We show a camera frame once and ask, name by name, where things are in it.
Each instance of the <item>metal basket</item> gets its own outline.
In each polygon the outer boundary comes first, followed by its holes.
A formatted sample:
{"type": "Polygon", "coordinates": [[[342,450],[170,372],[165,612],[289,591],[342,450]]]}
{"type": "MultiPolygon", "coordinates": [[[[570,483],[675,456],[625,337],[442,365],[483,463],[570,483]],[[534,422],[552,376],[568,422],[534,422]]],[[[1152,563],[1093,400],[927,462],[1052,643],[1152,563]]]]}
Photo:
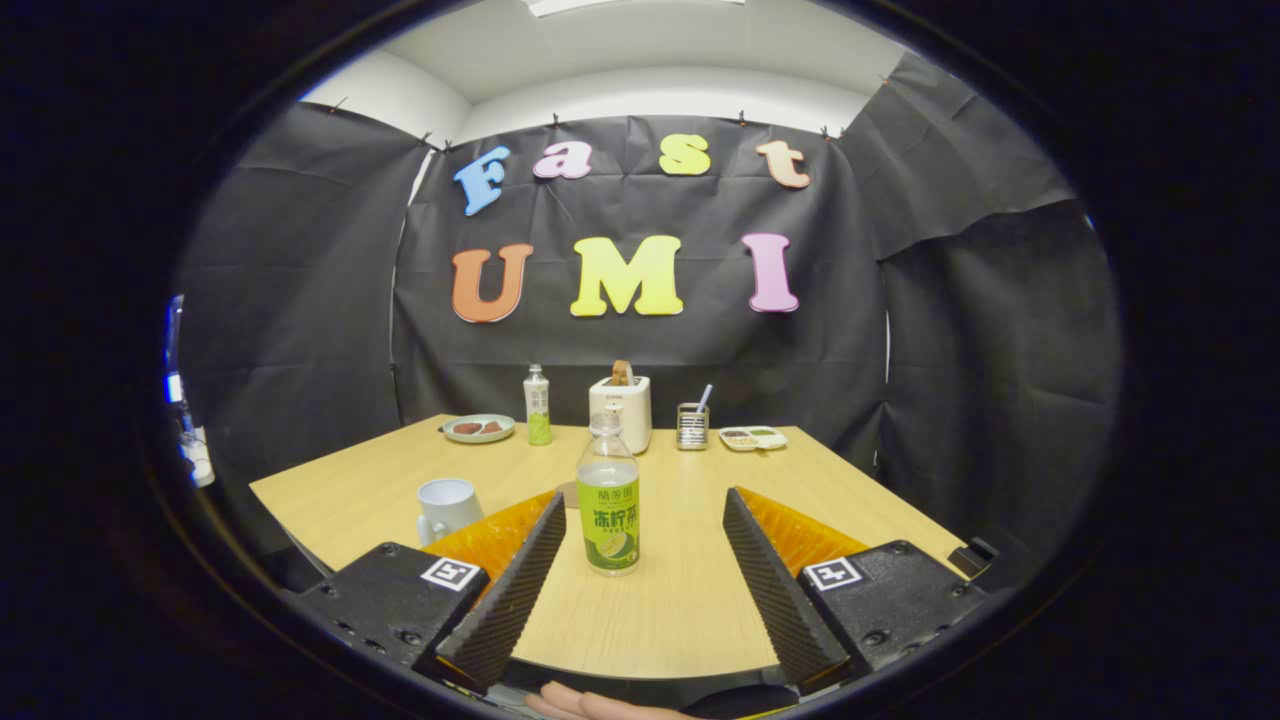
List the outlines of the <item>metal basket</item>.
{"type": "Polygon", "coordinates": [[[681,402],[676,406],[676,447],[680,450],[707,450],[710,436],[712,409],[698,411],[696,402],[681,402]]]}

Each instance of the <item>hand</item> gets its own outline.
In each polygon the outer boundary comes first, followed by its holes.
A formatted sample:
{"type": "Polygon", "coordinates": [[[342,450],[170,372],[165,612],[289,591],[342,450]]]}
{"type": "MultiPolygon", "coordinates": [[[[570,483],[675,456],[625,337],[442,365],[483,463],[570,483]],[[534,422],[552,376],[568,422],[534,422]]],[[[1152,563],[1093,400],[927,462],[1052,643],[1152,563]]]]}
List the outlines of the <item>hand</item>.
{"type": "Polygon", "coordinates": [[[666,707],[644,707],[595,693],[580,693],[550,682],[543,694],[526,694],[525,705],[557,720],[695,720],[666,707]]]}

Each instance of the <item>plate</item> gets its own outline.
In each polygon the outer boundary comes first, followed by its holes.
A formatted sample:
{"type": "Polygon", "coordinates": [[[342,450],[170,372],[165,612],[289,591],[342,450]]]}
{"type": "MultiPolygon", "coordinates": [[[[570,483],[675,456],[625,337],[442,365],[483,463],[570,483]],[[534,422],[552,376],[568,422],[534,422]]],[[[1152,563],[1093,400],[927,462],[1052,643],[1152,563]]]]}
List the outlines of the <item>plate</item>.
{"type": "Polygon", "coordinates": [[[448,423],[444,423],[444,425],[440,427],[440,432],[443,432],[449,439],[470,445],[479,445],[483,442],[495,442],[509,436],[515,430],[516,430],[516,421],[512,420],[511,418],[506,415],[488,415],[488,414],[463,415],[462,418],[449,420],[448,423]],[[462,423],[480,423],[481,425],[486,425],[489,423],[498,423],[498,427],[500,429],[495,433],[484,433],[475,436],[467,436],[453,432],[453,428],[461,425],[462,423]]]}
{"type": "Polygon", "coordinates": [[[753,450],[778,450],[787,446],[787,436],[780,433],[777,428],[768,425],[740,425],[737,428],[721,428],[717,433],[721,441],[730,448],[739,452],[753,450]]]}

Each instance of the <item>green label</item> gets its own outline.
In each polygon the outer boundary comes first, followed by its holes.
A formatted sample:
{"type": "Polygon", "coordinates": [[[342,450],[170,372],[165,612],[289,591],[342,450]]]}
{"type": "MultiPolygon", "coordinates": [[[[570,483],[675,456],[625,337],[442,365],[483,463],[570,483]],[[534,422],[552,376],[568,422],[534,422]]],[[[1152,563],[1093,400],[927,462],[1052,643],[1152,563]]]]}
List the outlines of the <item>green label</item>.
{"type": "Polygon", "coordinates": [[[586,560],[621,570],[640,560],[640,483],[599,487],[577,483],[586,560]]]}
{"type": "Polygon", "coordinates": [[[529,445],[550,445],[552,419],[547,413],[529,414],[529,445]]]}

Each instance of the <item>bottle cap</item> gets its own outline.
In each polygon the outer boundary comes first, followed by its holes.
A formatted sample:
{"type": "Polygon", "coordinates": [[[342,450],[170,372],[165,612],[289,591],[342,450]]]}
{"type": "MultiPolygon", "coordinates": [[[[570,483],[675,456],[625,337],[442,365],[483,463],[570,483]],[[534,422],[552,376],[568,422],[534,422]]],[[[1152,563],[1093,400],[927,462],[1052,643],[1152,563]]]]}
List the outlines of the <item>bottle cap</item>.
{"type": "Polygon", "coordinates": [[[591,432],[600,436],[616,436],[622,432],[622,420],[617,413],[596,413],[591,415],[591,432]]]}

